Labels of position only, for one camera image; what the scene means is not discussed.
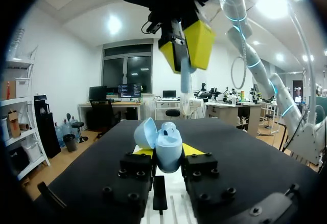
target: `wooden floor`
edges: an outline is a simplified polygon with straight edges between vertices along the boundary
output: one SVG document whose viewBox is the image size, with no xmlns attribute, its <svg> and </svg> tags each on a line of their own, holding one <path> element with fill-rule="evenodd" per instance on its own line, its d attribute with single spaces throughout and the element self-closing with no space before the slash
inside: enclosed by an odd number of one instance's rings
<svg viewBox="0 0 327 224">
<path fill-rule="evenodd" d="M 30 181 L 25 185 L 25 188 L 32 200 L 35 200 L 40 195 L 40 192 L 37 189 L 37 184 L 42 181 L 45 182 L 46 185 L 51 183 L 69 166 L 69 164 L 71 164 L 80 154 L 95 142 L 95 138 L 98 134 L 98 132 L 87 130 L 81 131 L 81 133 L 82 136 L 87 136 L 88 140 L 77 144 L 76 151 L 68 152 L 66 148 L 62 148 L 60 153 L 58 153 L 54 158 L 49 159 L 50 166 L 47 166 L 46 163 L 43 162 L 28 174 Z"/>
<path fill-rule="evenodd" d="M 265 129 L 262 126 L 259 126 L 259 129 L 260 133 L 268 134 L 270 132 L 270 130 Z M 283 127 L 280 127 L 279 132 L 275 133 L 274 136 L 257 136 L 257 138 L 278 149 L 282 140 L 283 129 Z M 82 152 L 95 142 L 97 134 L 98 132 L 82 131 L 82 135 L 88 136 L 89 139 L 86 142 L 77 144 L 78 149 L 76 151 L 68 152 L 66 148 L 63 148 L 61 153 L 50 159 L 51 166 L 48 167 L 46 164 L 41 164 L 29 173 L 28 178 L 30 181 L 26 184 L 25 188 L 30 197 L 33 200 L 36 199 L 40 195 L 40 192 L 37 189 L 37 184 L 41 181 L 44 181 L 46 185 L 51 183 L 69 166 L 69 164 L 71 164 Z M 290 151 L 286 149 L 285 153 L 289 155 Z M 316 166 L 312 164 L 309 166 L 313 170 L 317 170 Z"/>
</svg>

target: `cardboard box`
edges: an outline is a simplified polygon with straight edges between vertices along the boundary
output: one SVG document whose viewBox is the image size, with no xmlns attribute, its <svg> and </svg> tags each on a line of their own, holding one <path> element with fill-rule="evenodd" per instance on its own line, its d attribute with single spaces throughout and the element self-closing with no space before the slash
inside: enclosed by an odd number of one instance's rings
<svg viewBox="0 0 327 224">
<path fill-rule="evenodd" d="M 2 100 L 10 100 L 16 98 L 16 81 L 2 82 Z"/>
<path fill-rule="evenodd" d="M 17 138 L 18 136 L 20 136 L 20 128 L 19 128 L 19 123 L 18 123 L 17 111 L 10 110 L 10 112 L 8 112 L 8 120 L 9 120 L 9 125 L 10 125 L 10 130 L 11 130 L 11 136 L 13 138 Z"/>
</svg>

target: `light blue plastic toy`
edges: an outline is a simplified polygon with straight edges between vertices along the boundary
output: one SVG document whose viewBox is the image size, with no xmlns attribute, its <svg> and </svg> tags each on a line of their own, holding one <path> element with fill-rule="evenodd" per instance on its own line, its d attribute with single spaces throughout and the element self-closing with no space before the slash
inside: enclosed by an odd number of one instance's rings
<svg viewBox="0 0 327 224">
<path fill-rule="evenodd" d="M 148 118 L 136 128 L 134 139 L 143 149 L 155 148 L 161 171 L 173 173 L 179 168 L 182 138 L 174 123 L 163 123 L 161 129 L 157 131 L 153 119 Z"/>
</svg>

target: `stool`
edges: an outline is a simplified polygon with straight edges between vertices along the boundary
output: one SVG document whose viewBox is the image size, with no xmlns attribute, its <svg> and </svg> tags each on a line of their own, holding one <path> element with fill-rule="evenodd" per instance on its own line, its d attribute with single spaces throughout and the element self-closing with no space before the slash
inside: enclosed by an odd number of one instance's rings
<svg viewBox="0 0 327 224">
<path fill-rule="evenodd" d="M 267 119 L 268 124 L 267 124 L 267 126 L 265 126 L 265 128 L 269 128 L 269 119 L 273 119 L 273 117 L 274 117 L 274 115 L 272 115 L 272 114 L 266 114 L 266 118 L 268 118 Z"/>
<path fill-rule="evenodd" d="M 88 140 L 88 137 L 86 136 L 82 136 L 81 135 L 81 130 L 80 130 L 80 127 L 83 127 L 84 126 L 84 123 L 83 122 L 76 122 L 76 123 L 72 123 L 72 128 L 77 128 L 77 132 L 80 136 L 80 143 L 82 143 L 83 141 L 87 141 Z"/>
<path fill-rule="evenodd" d="M 180 116 L 180 111 L 176 109 L 166 110 L 166 116 L 170 117 L 170 120 L 172 120 L 172 117 Z"/>
</svg>

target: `ceiling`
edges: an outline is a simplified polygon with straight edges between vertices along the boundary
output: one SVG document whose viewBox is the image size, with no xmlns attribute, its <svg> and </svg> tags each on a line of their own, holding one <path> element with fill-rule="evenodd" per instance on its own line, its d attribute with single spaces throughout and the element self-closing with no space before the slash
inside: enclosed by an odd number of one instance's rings
<svg viewBox="0 0 327 224">
<path fill-rule="evenodd" d="M 305 62 L 302 60 L 303 47 L 292 24 L 290 17 L 271 20 L 259 12 L 255 6 L 258 0 L 245 0 L 247 15 L 253 28 L 253 35 L 248 38 L 259 56 L 289 71 L 301 71 Z M 326 41 L 322 38 L 322 30 L 310 10 L 307 0 L 297 3 L 290 1 L 298 15 L 306 34 L 317 71 L 326 70 L 327 57 L 324 50 Z M 141 32 L 141 26 L 147 21 L 149 10 L 141 6 L 126 3 L 122 0 L 39 0 L 37 6 L 52 17 L 59 20 L 65 28 L 92 46 L 128 40 L 149 38 Z M 203 11 L 207 18 L 212 18 L 220 8 L 217 2 L 210 2 Z M 115 16 L 121 21 L 122 27 L 116 34 L 110 34 L 108 20 Z M 230 44 L 225 33 L 231 27 L 223 12 L 219 12 L 212 20 L 212 28 L 216 33 L 216 42 Z M 154 38 L 160 37 L 158 31 Z M 276 59 L 276 54 L 284 56 L 283 61 Z"/>
</svg>

